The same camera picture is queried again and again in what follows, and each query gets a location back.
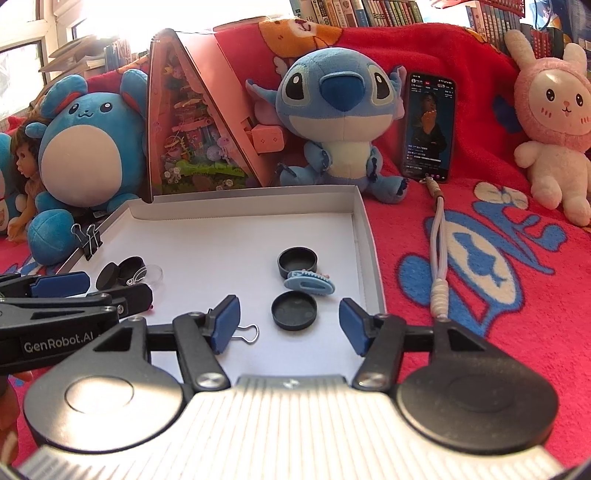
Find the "smartphone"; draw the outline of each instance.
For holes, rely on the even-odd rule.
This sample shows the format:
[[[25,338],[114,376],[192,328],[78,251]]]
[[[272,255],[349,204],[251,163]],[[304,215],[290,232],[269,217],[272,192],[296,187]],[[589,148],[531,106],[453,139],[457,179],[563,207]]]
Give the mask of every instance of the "smartphone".
[[[456,83],[424,73],[407,78],[407,120],[401,174],[446,181],[452,161]]]

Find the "white paper surface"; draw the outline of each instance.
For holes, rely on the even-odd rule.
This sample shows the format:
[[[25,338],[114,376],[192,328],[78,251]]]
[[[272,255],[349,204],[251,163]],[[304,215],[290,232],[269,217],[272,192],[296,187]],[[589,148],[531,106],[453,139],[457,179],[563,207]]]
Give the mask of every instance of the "white paper surface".
[[[191,311],[206,312],[228,294],[241,303],[241,325],[256,323],[258,341],[233,340],[218,360],[234,383],[240,375],[344,375],[351,381],[362,359],[339,326],[340,299],[365,307],[360,291],[355,234],[349,213],[269,215],[185,220],[138,220],[124,212],[102,235],[98,252],[80,260],[94,286],[108,263],[140,256],[156,264],[164,278],[154,290],[149,325],[171,323]],[[316,297],[317,319],[300,332],[280,329],[271,303],[287,291],[277,257],[290,247],[308,247],[318,255],[318,271],[330,275],[336,292]],[[237,332],[251,338],[254,330]],[[152,363],[181,380],[175,353],[154,352]]]

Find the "black lid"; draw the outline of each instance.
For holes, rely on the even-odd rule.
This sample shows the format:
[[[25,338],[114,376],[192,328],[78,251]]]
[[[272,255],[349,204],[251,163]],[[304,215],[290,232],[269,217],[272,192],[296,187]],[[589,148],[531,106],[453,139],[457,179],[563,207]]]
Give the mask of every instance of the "black lid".
[[[316,320],[316,301],[311,295],[302,291],[290,290],[279,295],[271,305],[271,313],[275,323],[295,332],[308,328]]]
[[[113,262],[107,263],[96,279],[96,289],[103,291],[113,288],[117,283],[117,277],[119,277],[119,266]]]
[[[293,272],[294,270],[315,272],[317,263],[317,255],[314,251],[306,247],[288,248],[277,259],[279,273],[283,278],[287,278],[289,272]]]
[[[131,280],[140,268],[145,266],[142,257],[129,257],[119,264],[119,278],[117,279],[120,285],[127,285],[127,281]]]

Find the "ribbed metal surface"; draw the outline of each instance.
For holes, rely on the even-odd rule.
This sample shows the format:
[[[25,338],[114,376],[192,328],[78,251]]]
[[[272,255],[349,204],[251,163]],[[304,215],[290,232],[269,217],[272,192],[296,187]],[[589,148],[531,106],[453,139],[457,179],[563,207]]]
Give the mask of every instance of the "ribbed metal surface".
[[[43,447],[20,470],[31,480],[547,480],[561,466],[541,447],[487,458],[443,449],[387,396],[341,377],[249,377],[196,395],[142,446],[94,456]]]

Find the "blue hair clip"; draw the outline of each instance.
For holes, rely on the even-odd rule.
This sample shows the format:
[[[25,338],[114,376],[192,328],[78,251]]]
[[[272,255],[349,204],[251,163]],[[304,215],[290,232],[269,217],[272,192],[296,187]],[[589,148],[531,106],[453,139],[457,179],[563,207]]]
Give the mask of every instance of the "blue hair clip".
[[[327,277],[307,270],[289,272],[283,285],[290,290],[299,290],[311,295],[331,295],[335,292],[335,284]]]

